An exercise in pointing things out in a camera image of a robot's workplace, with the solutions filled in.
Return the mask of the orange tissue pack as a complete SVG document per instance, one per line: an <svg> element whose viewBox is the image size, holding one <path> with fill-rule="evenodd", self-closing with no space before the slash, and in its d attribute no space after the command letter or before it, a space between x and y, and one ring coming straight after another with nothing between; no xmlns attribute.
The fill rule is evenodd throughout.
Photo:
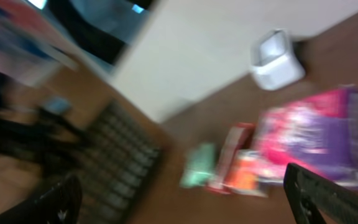
<svg viewBox="0 0 358 224"><path fill-rule="evenodd" d="M223 183L225 188L234 194L268 197L269 187L259 180L254 170L256 162L255 151L238 151Z"/></svg>

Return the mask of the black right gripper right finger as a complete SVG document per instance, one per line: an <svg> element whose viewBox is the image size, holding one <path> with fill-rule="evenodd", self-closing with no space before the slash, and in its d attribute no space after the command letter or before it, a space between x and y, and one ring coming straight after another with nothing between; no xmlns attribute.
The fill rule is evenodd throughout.
<svg viewBox="0 0 358 224"><path fill-rule="evenodd" d="M325 223L322 213L358 224L358 195L298 164L287 165L283 188L297 224Z"/></svg>

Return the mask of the purple red snack packet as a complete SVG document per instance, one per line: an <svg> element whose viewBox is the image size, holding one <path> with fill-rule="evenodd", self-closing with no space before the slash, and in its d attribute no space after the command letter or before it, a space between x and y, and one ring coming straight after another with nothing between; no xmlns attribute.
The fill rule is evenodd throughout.
<svg viewBox="0 0 358 224"><path fill-rule="evenodd" d="M295 163L344 187L358 187L358 90L351 86L271 108L261 114L253 171L282 182Z"/></svg>

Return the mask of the teal wet wipes packet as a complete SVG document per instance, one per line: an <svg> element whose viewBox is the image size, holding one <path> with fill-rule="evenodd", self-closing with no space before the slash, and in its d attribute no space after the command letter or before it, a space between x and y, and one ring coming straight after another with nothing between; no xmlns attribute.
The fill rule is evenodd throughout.
<svg viewBox="0 0 358 224"><path fill-rule="evenodd" d="M214 175L216 147L214 143L203 142L186 156L180 185L183 188L204 186Z"/></svg>

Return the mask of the orange red snack bar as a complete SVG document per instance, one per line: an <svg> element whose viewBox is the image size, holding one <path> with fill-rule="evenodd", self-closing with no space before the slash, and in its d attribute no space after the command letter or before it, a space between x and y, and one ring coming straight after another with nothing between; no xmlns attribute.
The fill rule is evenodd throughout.
<svg viewBox="0 0 358 224"><path fill-rule="evenodd" d="M251 123L237 123L228 132L223 147L220 150L215 173L208 181L206 189L219 194L230 194L226 186L231 167L237 152L242 149L246 141L252 136L255 125Z"/></svg>

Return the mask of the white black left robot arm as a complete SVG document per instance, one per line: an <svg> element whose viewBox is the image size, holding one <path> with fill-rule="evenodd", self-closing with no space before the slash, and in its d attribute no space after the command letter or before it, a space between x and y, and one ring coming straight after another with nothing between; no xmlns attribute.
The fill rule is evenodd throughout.
<svg viewBox="0 0 358 224"><path fill-rule="evenodd" d="M10 78L0 72L0 111L7 110L4 89ZM23 124L0 117L0 154L20 158L15 147L32 153L31 161L39 164L44 178L65 173L79 166L68 149L90 145L86 133L72 125L61 113L41 106L33 123Z"/></svg>

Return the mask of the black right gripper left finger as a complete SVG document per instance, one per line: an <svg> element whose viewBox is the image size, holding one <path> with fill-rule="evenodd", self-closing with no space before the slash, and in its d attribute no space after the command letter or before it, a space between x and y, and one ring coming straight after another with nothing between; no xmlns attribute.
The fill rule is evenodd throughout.
<svg viewBox="0 0 358 224"><path fill-rule="evenodd" d="M80 180L68 175L0 214L0 224L77 224L83 191Z"/></svg>

